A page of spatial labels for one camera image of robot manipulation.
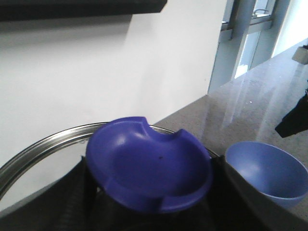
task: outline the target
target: blue plastic bowl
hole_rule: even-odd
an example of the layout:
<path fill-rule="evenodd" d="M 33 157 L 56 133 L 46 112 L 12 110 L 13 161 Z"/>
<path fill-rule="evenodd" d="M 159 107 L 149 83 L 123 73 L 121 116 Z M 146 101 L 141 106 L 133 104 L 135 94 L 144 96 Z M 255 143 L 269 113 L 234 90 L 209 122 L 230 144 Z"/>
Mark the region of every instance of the blue plastic bowl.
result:
<path fill-rule="evenodd" d="M 308 192 L 308 171 L 287 152 L 265 143 L 244 141 L 226 151 L 226 162 L 276 204 L 291 208 Z"/>
<path fill-rule="evenodd" d="M 162 134 L 144 117 L 114 120 L 90 138 L 86 160 L 106 193 L 146 213 L 167 213 L 197 203 L 212 182 L 210 156 L 189 132 Z"/>

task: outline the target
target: white object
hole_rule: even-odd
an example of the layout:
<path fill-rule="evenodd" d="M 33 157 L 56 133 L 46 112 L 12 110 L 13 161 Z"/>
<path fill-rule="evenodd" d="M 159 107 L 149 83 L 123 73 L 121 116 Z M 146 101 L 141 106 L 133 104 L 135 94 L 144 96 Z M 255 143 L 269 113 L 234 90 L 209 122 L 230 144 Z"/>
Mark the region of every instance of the white object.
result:
<path fill-rule="evenodd" d="M 292 59 L 300 64 L 308 64 L 308 50 L 304 47 L 298 47 Z"/>

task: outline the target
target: gray countertop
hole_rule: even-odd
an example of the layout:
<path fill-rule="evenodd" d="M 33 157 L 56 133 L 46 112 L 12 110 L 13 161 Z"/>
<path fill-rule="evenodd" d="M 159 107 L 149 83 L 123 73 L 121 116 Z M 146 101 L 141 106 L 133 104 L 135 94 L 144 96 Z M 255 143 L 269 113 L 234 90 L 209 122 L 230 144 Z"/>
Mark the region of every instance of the gray countertop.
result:
<path fill-rule="evenodd" d="M 308 167 L 308 130 L 282 138 L 275 127 L 304 96 L 308 65 L 292 60 L 299 45 L 175 112 L 156 125 L 186 129 L 223 155 L 239 141 L 260 141 L 291 153 Z M 292 212 L 308 221 L 308 196 Z"/>

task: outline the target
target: dark shelf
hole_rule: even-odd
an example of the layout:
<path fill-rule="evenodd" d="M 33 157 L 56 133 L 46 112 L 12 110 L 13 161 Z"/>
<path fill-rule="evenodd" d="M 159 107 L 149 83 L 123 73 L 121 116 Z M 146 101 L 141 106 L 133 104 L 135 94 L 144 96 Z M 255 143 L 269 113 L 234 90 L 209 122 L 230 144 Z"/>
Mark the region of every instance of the dark shelf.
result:
<path fill-rule="evenodd" d="M 0 21 L 161 12 L 167 0 L 0 0 Z"/>

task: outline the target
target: bowl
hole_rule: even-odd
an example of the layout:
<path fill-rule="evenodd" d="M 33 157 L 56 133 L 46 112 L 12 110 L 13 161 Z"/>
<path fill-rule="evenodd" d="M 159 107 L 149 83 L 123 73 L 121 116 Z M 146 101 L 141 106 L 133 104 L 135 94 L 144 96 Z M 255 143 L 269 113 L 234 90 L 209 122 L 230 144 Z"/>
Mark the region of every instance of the bowl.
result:
<path fill-rule="evenodd" d="M 269 144 L 243 141 L 225 154 L 248 183 L 276 204 L 291 208 L 308 192 L 308 171 L 295 157 Z"/>
<path fill-rule="evenodd" d="M 189 132 L 154 131 L 144 117 L 117 119 L 90 138 L 86 161 L 98 185 L 120 204 L 168 213 L 196 204 L 212 182 L 210 156 Z"/>

